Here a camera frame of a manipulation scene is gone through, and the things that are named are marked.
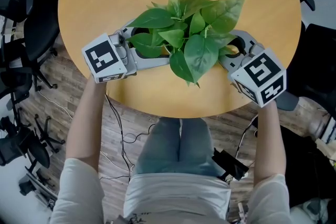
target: potted plant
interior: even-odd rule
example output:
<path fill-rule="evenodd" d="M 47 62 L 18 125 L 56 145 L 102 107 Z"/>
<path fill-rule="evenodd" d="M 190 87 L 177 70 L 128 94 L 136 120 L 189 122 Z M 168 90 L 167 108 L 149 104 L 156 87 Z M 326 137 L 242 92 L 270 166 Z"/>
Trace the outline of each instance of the potted plant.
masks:
<path fill-rule="evenodd" d="M 128 41 L 144 56 L 158 57 L 162 47 L 170 52 L 172 71 L 188 84 L 217 63 L 235 54 L 227 45 L 236 38 L 229 32 L 237 24 L 244 0 L 169 0 L 153 3 L 130 27 L 144 28 Z"/>

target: forearm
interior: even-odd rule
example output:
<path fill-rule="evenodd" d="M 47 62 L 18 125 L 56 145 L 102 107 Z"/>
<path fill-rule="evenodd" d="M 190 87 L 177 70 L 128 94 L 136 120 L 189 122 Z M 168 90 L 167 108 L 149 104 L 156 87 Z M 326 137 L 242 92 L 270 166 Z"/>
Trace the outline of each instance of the forearm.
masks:
<path fill-rule="evenodd" d="M 275 174 L 285 174 L 286 153 L 283 146 L 278 109 L 275 101 L 259 109 L 258 139 L 254 185 Z"/>
<path fill-rule="evenodd" d="M 73 117 L 67 138 L 66 158 L 76 158 L 98 171 L 101 119 L 106 83 L 89 78 Z"/>

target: wooden floor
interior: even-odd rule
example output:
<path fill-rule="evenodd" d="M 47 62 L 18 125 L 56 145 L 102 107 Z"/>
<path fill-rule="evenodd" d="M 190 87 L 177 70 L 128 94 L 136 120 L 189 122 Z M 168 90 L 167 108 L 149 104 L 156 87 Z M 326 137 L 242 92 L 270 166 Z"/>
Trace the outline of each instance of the wooden floor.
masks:
<path fill-rule="evenodd" d="M 20 37 L 21 30 L 19 25 L 17 27 L 17 37 Z M 42 66 L 42 72 L 51 84 L 58 84 L 58 89 L 49 90 L 42 84 L 41 93 L 50 100 L 64 106 L 70 115 L 73 116 L 84 90 L 86 78 L 83 77 L 71 61 L 61 36 L 57 38 L 55 47 L 58 51 L 58 56 L 47 60 Z M 113 104 L 120 113 L 126 141 L 132 141 L 135 135 L 147 132 L 149 126 L 158 120 L 155 115 L 142 113 L 116 102 L 113 102 Z M 20 106 L 23 108 L 24 121 L 29 121 L 34 126 L 34 115 L 36 113 L 39 114 L 41 123 L 44 122 L 47 116 L 51 116 L 50 135 L 66 140 L 71 118 L 64 110 L 47 101 L 39 93 L 34 92 L 34 89 L 31 89 L 30 97 L 22 102 Z M 229 153 L 235 154 L 241 134 L 252 117 L 257 114 L 256 109 L 256 105 L 251 103 L 229 113 L 205 118 L 212 133 L 215 147 L 218 150 L 225 149 Z M 294 111 L 279 111 L 281 124 L 299 135 L 313 134 L 317 136 L 329 117 L 329 115 L 319 109 L 320 107 L 312 101 L 301 99 Z M 238 217 L 237 203 L 242 201 L 245 205 L 253 188 L 253 163 L 256 150 L 256 139 L 253 136 L 253 131 L 254 129 L 251 129 L 247 132 L 239 152 L 238 159 L 247 166 L 251 165 L 251 167 L 247 178 L 231 183 L 230 220 Z M 115 167 L 101 155 L 99 164 L 99 175 L 101 177 L 118 177 L 128 174 L 121 158 L 120 141 L 121 134 L 116 118 L 107 102 L 105 102 L 101 149 L 120 168 Z M 142 135 L 135 143 L 125 144 L 125 151 L 132 163 L 136 163 L 145 141 L 146 135 Z M 64 161 L 65 146 L 62 146 L 60 152 L 51 157 L 49 170 L 43 171 L 44 174 L 51 178 L 51 184 L 55 185 L 53 189 L 56 192 L 58 191 L 59 178 Z M 113 220 L 119 214 L 122 214 L 128 179 L 126 177 L 114 180 L 102 179 L 101 183 L 105 192 L 103 200 L 105 219 Z"/>

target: round wooden table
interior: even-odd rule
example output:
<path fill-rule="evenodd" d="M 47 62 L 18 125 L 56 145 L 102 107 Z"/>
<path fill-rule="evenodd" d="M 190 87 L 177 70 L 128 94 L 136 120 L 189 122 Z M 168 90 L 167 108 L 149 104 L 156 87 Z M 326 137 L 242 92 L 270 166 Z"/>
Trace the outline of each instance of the round wooden table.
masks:
<path fill-rule="evenodd" d="M 167 0 L 59 0 L 60 31 L 70 57 L 89 77 L 81 48 L 103 33 L 113 34 L 146 10 L 151 1 Z M 301 27 L 299 0 L 246 0 L 236 29 L 249 32 L 271 47 L 287 67 L 296 51 Z M 138 71 L 137 76 L 108 83 L 108 95 L 133 109 L 174 118 L 197 118 L 228 112 L 250 100 L 230 85 L 227 71 L 214 66 L 201 88 L 178 78 L 170 66 Z"/>

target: jeans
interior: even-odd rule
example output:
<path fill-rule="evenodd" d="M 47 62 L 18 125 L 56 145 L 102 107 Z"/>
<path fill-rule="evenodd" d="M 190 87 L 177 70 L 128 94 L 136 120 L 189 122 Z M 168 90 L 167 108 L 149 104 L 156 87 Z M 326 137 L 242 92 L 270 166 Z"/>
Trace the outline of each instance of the jeans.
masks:
<path fill-rule="evenodd" d="M 218 177 L 224 174 L 211 158 L 214 147 L 202 119 L 160 118 L 149 135 L 134 174 L 184 173 Z"/>

